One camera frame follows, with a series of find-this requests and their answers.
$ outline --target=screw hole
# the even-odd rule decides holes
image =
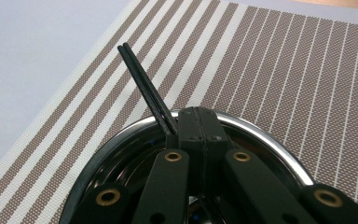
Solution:
[[[340,207],[342,206],[342,200],[332,191],[327,189],[317,189],[313,193],[315,198],[330,207]]]
[[[179,161],[182,159],[182,155],[177,152],[170,152],[165,155],[167,161]]]
[[[95,199],[100,206],[109,206],[114,204],[120,198],[120,192],[117,189],[105,189],[101,191]]]
[[[237,161],[249,161],[251,157],[244,152],[236,152],[234,153],[234,159]]]
[[[283,219],[283,221],[285,221],[288,224],[298,224],[297,217],[295,217],[291,214],[283,214],[282,219]]]
[[[101,198],[102,198],[103,201],[108,202],[108,201],[113,200],[115,198],[115,196],[116,195],[115,195],[114,192],[107,192]]]
[[[150,217],[150,222],[153,224],[161,224],[164,223],[164,221],[165,221],[165,216],[162,215],[161,213],[153,214]]]

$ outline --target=thin black rod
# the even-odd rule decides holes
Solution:
[[[147,74],[145,73],[145,70],[142,68],[142,66],[139,64],[138,60],[136,59],[135,55],[133,54],[132,50],[130,49],[130,53],[123,48],[122,46],[117,47],[118,51],[121,54],[121,57],[124,60],[124,63],[127,65],[127,67],[130,70],[130,73],[135,80],[136,85],[138,86],[139,90],[141,91],[141,94],[146,100],[147,105],[149,106],[150,110],[153,113],[153,116],[155,117],[159,127],[164,132],[166,136],[168,135],[175,135],[177,134],[176,129],[176,123],[172,125],[172,122],[170,121],[170,118],[174,121],[171,113],[169,112],[167,106],[162,102],[161,98],[159,97],[158,93],[156,95],[156,92],[151,91],[151,89],[154,89],[153,84],[151,84],[150,79],[147,77]],[[168,111],[168,114],[164,111],[164,108],[161,107],[161,102],[163,106],[165,106],[166,111]]]
[[[156,90],[153,83],[150,81],[150,78],[147,75],[144,68],[142,67],[141,63],[139,63],[138,59],[136,58],[135,54],[133,53],[132,49],[130,48],[130,45],[128,43],[124,43],[123,47],[127,51],[128,55],[130,56],[133,64],[137,68],[137,70],[140,72],[139,77],[142,80],[142,82],[144,83],[144,86],[147,88],[148,94],[152,97],[154,104],[157,106],[160,115],[167,122],[168,128],[170,128],[172,134],[178,134],[175,119],[172,117],[170,110],[164,104],[164,101],[159,96],[158,91]]]

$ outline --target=brass insert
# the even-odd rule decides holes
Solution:
[[[332,191],[327,189],[317,189],[313,192],[315,198],[330,207],[342,206],[342,200]]]
[[[237,161],[249,161],[251,156],[244,152],[236,152],[234,153],[234,159]]]
[[[117,189],[105,189],[97,195],[96,202],[100,206],[109,206],[116,203],[119,198],[120,191]]]
[[[165,154],[165,160],[167,161],[179,161],[182,159],[182,155],[177,152],[170,152]]]

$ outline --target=brown stripe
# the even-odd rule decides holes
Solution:
[[[282,90],[282,99],[280,104],[277,105],[277,117],[275,118],[272,126],[272,134],[280,141],[283,141],[290,122],[293,105],[295,104],[296,94],[298,92],[301,77],[310,53],[310,45],[316,31],[317,23],[318,19],[315,18],[308,18],[305,21],[304,30],[302,36],[300,37],[300,42],[296,52],[293,52],[291,55],[287,55],[290,57],[295,54],[292,68],[288,71],[288,74],[285,74],[288,76],[287,83]],[[298,148],[290,148],[290,150],[298,155]]]
[[[53,217],[51,218],[51,220],[47,221],[47,220],[42,220],[43,222],[48,224],[56,224],[59,223],[60,218],[61,218],[61,212],[63,209],[63,206],[65,205],[65,201],[62,201],[62,203],[60,204],[60,207],[58,207],[58,209],[56,210],[56,212],[54,213]]]
[[[150,51],[151,46],[158,38],[159,34],[164,30],[165,26],[167,25],[167,21],[169,21],[175,11],[181,6],[180,1],[175,1],[174,4],[170,7],[167,11],[161,22],[157,25],[156,29],[153,31],[152,35],[147,39],[146,43],[143,45],[140,54],[143,57]],[[114,102],[112,99],[113,97],[117,98],[116,96],[109,95],[106,100],[103,102],[103,105],[94,116],[92,121],[89,123],[89,126],[86,128],[85,132],[79,137],[79,140],[76,142],[74,146],[74,150],[72,150],[68,157],[62,162],[60,167],[57,169],[57,172],[54,176],[49,180],[48,184],[44,187],[43,191],[40,193],[39,197],[37,198],[36,202],[33,204],[32,208],[29,210],[25,218],[22,220],[23,222],[31,220],[31,222],[36,221],[39,217],[40,213],[45,208],[48,201],[51,199],[52,195],[61,184],[62,180],[67,176],[69,170],[76,162],[78,156],[86,147],[86,144],[90,140],[90,138],[95,133],[95,130],[99,127],[99,124],[102,122],[103,118],[105,117],[106,113],[112,107],[112,103]]]
[[[269,131],[269,127],[274,117],[275,109],[279,102],[279,97],[282,92],[283,84],[289,70],[289,64],[295,57],[295,50],[299,36],[301,34],[302,26],[305,22],[304,16],[293,15],[292,24],[289,27],[287,37],[282,43],[282,52],[277,59],[277,65],[274,74],[272,74],[271,84],[268,88],[268,94],[264,100],[263,107],[260,110],[260,115],[257,120],[257,126],[265,131]]]
[[[255,44],[257,35],[261,32],[261,25],[266,19],[268,12],[269,11],[264,8],[258,9],[252,26],[249,28],[248,35],[245,37],[243,45],[241,46],[240,53],[235,59],[231,71],[229,71],[229,74],[227,74],[226,84],[222,87],[222,92],[217,99],[216,105],[214,106],[215,109],[222,111],[227,110],[230,99],[234,94],[235,87],[237,86],[240,79],[243,67],[251,56],[250,54],[252,46]]]
[[[293,18],[293,14],[291,13],[282,13],[278,23],[276,24],[276,28],[274,34],[270,37],[270,43],[267,51],[265,52],[264,61],[257,68],[260,70],[257,80],[255,81],[254,89],[252,90],[251,95],[249,96],[249,103],[246,108],[243,109],[242,114],[245,114],[249,121],[254,121],[256,123],[256,117],[261,109],[262,105],[260,102],[263,102],[263,98],[265,93],[269,90],[269,82],[273,78],[273,69],[275,63],[278,61],[279,52],[283,47],[283,41],[287,32],[289,30],[288,24]],[[262,120],[272,120],[271,118],[260,118]],[[261,129],[267,130],[267,126],[259,126]]]
[[[199,38],[204,31],[206,25],[208,24],[209,20],[211,19],[212,15],[217,9],[220,1],[213,0],[208,8],[206,9],[205,13],[202,15],[200,22],[197,24],[196,28],[194,28],[193,32],[190,35],[190,38],[186,41],[184,47],[181,49],[178,57],[175,59],[175,63],[170,68],[170,71],[167,73],[167,76],[162,81],[161,85],[158,88],[158,93],[162,99],[165,98],[168,91],[172,87],[173,82],[178,78],[179,73],[181,72],[183,66],[185,65],[188,56],[190,55],[191,51],[196,46]]]
[[[331,21],[320,20],[319,28],[315,34],[313,48],[310,50],[310,58],[303,76],[303,83],[301,89],[298,90],[299,95],[295,114],[291,120],[292,125],[288,130],[288,136],[286,138],[287,147],[294,152],[298,152],[299,158],[310,171],[315,170],[316,162],[318,160],[318,152],[315,150],[315,146],[318,146],[316,142],[320,142],[322,138],[315,139],[314,136],[312,136],[312,133],[306,133],[306,127],[308,119],[311,119],[310,113],[318,113],[318,111],[311,111],[311,106],[313,95],[317,91],[316,85],[321,71],[331,27]],[[299,151],[303,144],[304,134],[308,134],[308,141],[304,143],[302,151],[303,155],[300,155]]]
[[[162,7],[164,1],[163,0],[159,0],[150,10],[150,12],[147,14],[147,16],[145,17],[145,19],[141,22],[141,24],[137,27],[137,29],[135,30],[135,32],[131,35],[130,39],[129,39],[129,43],[133,43],[136,41],[136,39],[139,38],[139,36],[142,34],[142,32],[144,31],[144,29],[146,28],[146,26],[151,22],[151,20],[153,19],[154,15],[156,15],[156,13],[159,11],[159,9]],[[84,113],[86,112],[86,110],[89,108],[90,104],[92,103],[92,101],[95,99],[95,97],[98,95],[98,93],[100,92],[100,90],[103,88],[104,84],[106,83],[106,81],[110,78],[111,74],[116,70],[116,68],[118,67],[118,65],[121,63],[121,60],[119,59],[119,56],[117,55],[117,57],[111,62],[111,64],[109,64],[108,68],[103,72],[103,74],[101,75],[101,77],[98,79],[97,83],[95,84],[95,86],[92,87],[91,91],[89,92],[89,94],[85,97],[85,99],[82,101],[82,103],[80,104],[79,108],[76,110],[76,112],[74,113],[74,115],[69,119],[69,121],[66,123],[66,125],[64,126],[64,128],[62,129],[62,131],[59,133],[59,135],[57,136],[57,138],[54,140],[54,142],[50,145],[50,147],[47,149],[46,153],[42,156],[42,158],[39,160],[39,162],[36,164],[36,166],[34,167],[34,169],[31,171],[31,173],[28,174],[28,176],[25,178],[25,180],[22,182],[21,186],[16,190],[16,193],[13,195],[13,197],[9,200],[7,206],[5,206],[5,208],[3,209],[3,211],[0,213],[0,223],[6,223],[8,221],[8,219],[11,217],[11,215],[13,214],[13,212],[16,210],[16,208],[18,207],[18,205],[21,203],[21,201],[23,200],[23,198],[26,196],[26,194],[28,193],[28,191],[30,190],[30,188],[34,185],[34,182],[38,179],[38,177],[43,173],[43,171],[45,170],[46,166],[48,166],[49,162],[53,159],[53,157],[55,156],[55,154],[57,153],[57,151],[60,149],[60,147],[62,146],[62,144],[64,143],[64,141],[66,140],[66,138],[68,137],[68,135],[71,133],[71,131],[75,128],[75,126],[77,125],[78,121],[81,119],[81,117],[84,115]],[[123,80],[124,78],[122,77],[119,82],[117,83],[117,87],[120,87],[120,81]],[[115,94],[115,91],[112,91],[115,97],[118,96],[118,94]],[[90,122],[90,124],[88,125],[88,128],[86,129],[86,133],[87,136],[91,137],[93,135],[93,132],[89,132],[89,128],[91,129],[92,127],[98,126],[96,124],[99,124],[99,122],[94,123],[96,120],[97,116],[95,116],[93,118],[93,120]],[[85,136],[81,136],[79,142],[84,141],[84,139],[87,139]],[[76,152],[78,150],[82,150],[83,148],[78,148],[78,147],[74,147],[73,151],[71,151],[71,153],[69,154],[70,156],[73,156],[74,154],[76,154]]]
[[[231,21],[232,16],[235,13],[238,5],[230,3],[226,8],[225,14],[223,15],[220,22],[217,24],[216,29],[213,31],[213,34],[208,41],[204,51],[202,52],[199,61],[191,72],[188,80],[186,81],[185,86],[182,88],[181,92],[178,94],[179,97],[176,99],[175,104],[172,108],[185,108],[188,100],[196,89],[200,78],[205,72],[205,68],[208,65],[209,61],[212,58],[214,51],[216,50],[217,45],[221,41],[222,35],[228,27],[229,22]]]
[[[133,20],[138,16],[141,10],[144,8],[148,0],[143,0],[139,3],[138,6],[133,10],[130,16],[123,22],[117,32],[112,36],[103,50],[98,54],[98,56],[94,59],[94,61],[89,65],[80,79],[76,82],[76,84],[72,87],[71,90],[67,93],[67,95],[62,99],[60,104],[42,126],[42,128],[38,131],[36,136],[31,140],[31,142],[27,145],[27,147],[21,152],[19,157],[13,162],[4,176],[0,179],[0,195],[6,189],[8,184],[13,180],[14,176],[19,172],[23,164],[28,160],[28,158],[34,153],[35,149],[39,146],[39,144],[46,137],[48,132],[60,118],[61,114],[69,104],[71,104],[72,100],[75,98],[77,93],[83,88],[84,84],[89,80],[93,72],[100,65],[103,59],[106,57],[108,52],[113,48],[113,46],[118,42],[118,39],[124,34]]]
[[[355,195],[358,175],[358,62],[353,76],[355,80],[352,83],[351,107],[337,182],[337,188],[347,192],[347,195],[352,198]]]
[[[149,68],[147,69],[146,73],[149,75],[150,79],[154,77],[154,75],[157,73],[159,68],[161,67],[162,63],[166,59],[167,55],[170,53],[173,45],[179,38],[180,34],[184,31],[188,21],[190,21],[191,17],[193,16],[194,12],[200,5],[200,0],[198,1],[192,1],[190,6],[188,7],[185,14],[182,16],[182,18],[179,20],[179,22],[176,24],[175,29],[173,29],[172,33],[170,34],[167,41],[164,43],[164,46],[162,47],[161,51],[158,53],[156,58],[153,60]],[[138,54],[137,57],[140,59],[140,62],[144,59],[142,54]],[[109,140],[113,135],[115,135],[118,131],[121,130],[121,127],[126,122],[128,116],[131,114],[131,111],[135,107],[135,105],[138,103],[139,99],[141,98],[141,93],[138,89],[135,89],[135,91],[132,92],[129,100],[124,104],[124,106],[121,108],[119,114],[117,115],[117,118],[115,119],[114,123],[110,126],[109,131],[105,134],[103,141],[100,144],[100,147]]]
[[[347,39],[342,52],[336,90],[333,96],[330,118],[325,133],[324,154],[320,161],[318,180],[334,186],[338,166],[341,139],[344,134],[345,116],[350,99],[351,79],[358,49],[358,26],[349,25]]]
[[[240,70],[241,74],[237,79],[237,83],[233,88],[237,88],[237,91],[234,92],[232,96],[230,96],[230,100],[232,100],[231,105],[229,105],[228,113],[237,117],[241,116],[242,109],[245,106],[250,106],[246,104],[246,100],[251,94],[252,86],[255,82],[257,82],[257,72],[258,68],[261,66],[263,62],[263,57],[266,53],[266,46],[269,44],[270,39],[273,37],[274,28],[279,20],[280,12],[278,11],[270,11],[267,15],[264,22],[264,26],[260,24],[260,27],[263,27],[260,32],[257,32],[259,37],[256,38],[255,42],[252,45],[247,46],[251,55],[249,56],[249,60],[246,62],[246,69]],[[251,117],[251,114],[244,114],[242,117],[251,122],[255,122],[255,116]]]
[[[324,58],[324,67],[319,80],[319,88],[316,90],[315,102],[313,105],[310,125],[307,131],[307,138],[304,143],[304,160],[311,157],[318,162],[319,154],[323,151],[324,126],[327,120],[328,107],[334,88],[339,56],[345,35],[346,23],[335,22],[332,27],[330,43]],[[309,171],[317,178],[316,166],[309,168]]]
[[[235,56],[237,55],[239,50],[238,46],[241,45],[242,40],[246,37],[246,31],[249,29],[256,12],[256,7],[248,7],[246,9],[245,15],[242,17],[240,25],[238,26],[237,31],[228,46],[225,56],[217,68],[216,75],[214,75],[213,81],[202,99],[201,106],[207,108],[213,107],[213,103],[218,92],[222,88],[226,76],[229,76],[228,71],[235,60]]]

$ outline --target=striped placemat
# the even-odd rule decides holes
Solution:
[[[0,223],[56,223],[92,154],[149,115],[129,42],[169,108],[272,133],[358,202],[358,25],[210,0],[133,0],[0,162]]]

